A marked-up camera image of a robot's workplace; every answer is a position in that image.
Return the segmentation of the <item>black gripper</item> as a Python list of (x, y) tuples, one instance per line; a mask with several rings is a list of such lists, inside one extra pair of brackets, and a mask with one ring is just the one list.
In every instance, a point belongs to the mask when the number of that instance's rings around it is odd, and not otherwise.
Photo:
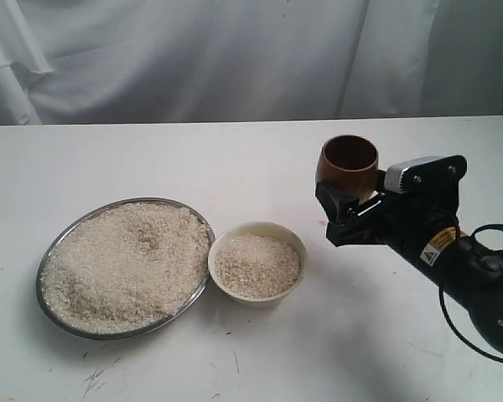
[(318, 182), (315, 198), (328, 218), (326, 238), (336, 247), (387, 245), (428, 279), (438, 279), (434, 264), (441, 252), (429, 242), (458, 224), (459, 181), (466, 172), (465, 157), (440, 157), (410, 169), (405, 192), (393, 193), (385, 190), (386, 172), (377, 169), (377, 195), (363, 204), (332, 182)]

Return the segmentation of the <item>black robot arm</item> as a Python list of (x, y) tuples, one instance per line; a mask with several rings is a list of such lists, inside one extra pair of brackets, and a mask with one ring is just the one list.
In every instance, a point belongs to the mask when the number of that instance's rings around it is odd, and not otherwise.
[(476, 235), (503, 232), (487, 224), (465, 234), (459, 227), (459, 181), (467, 172), (461, 155), (420, 157), (382, 171), (346, 170), (322, 158), (315, 197), (328, 217), (326, 237), (342, 245), (386, 245), (452, 297), (469, 314), (492, 355), (468, 339), (482, 356), (503, 363), (503, 250)]

